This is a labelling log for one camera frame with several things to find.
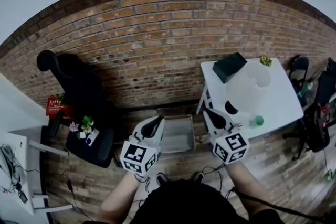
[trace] black box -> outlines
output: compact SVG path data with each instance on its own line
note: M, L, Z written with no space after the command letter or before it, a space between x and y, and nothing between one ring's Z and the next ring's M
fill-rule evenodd
M246 63L245 58L236 52L215 62L212 70L219 76L223 83L226 83L228 78L238 72Z

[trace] white cube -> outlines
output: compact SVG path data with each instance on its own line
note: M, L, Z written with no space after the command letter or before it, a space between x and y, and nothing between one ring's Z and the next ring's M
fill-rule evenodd
M158 160L157 152L156 148L125 141L120 161L125 170L144 176Z
M248 139L236 132L215 139L213 153L227 165L244 158L249 147Z

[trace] white cylinder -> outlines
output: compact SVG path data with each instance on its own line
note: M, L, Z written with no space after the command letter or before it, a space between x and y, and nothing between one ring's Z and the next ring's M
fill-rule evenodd
M238 111L257 112L266 99L271 75L260 62L247 62L226 83L228 101Z

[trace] person's right arm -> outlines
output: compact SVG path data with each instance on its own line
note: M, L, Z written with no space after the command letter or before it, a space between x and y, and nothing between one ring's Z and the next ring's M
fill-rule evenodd
M271 198L266 191L266 188L254 177L254 175L251 174L244 164L238 161L225 166L225 168L238 191L248 196L271 203ZM262 210L271 209L259 202L243 198L240 198L240 200L250 217Z

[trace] person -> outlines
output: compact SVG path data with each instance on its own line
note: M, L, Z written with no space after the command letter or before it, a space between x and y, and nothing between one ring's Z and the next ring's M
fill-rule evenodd
M225 166L236 189L248 196L271 202L265 187L240 162ZM234 207L215 188L203 184L204 175L196 173L192 180L170 181L159 173L159 188L152 191L136 212L131 223L266 223L283 224L270 207L248 199L240 199L249 221L239 216ZM102 203L97 223L122 224L128 216L140 182L127 173Z

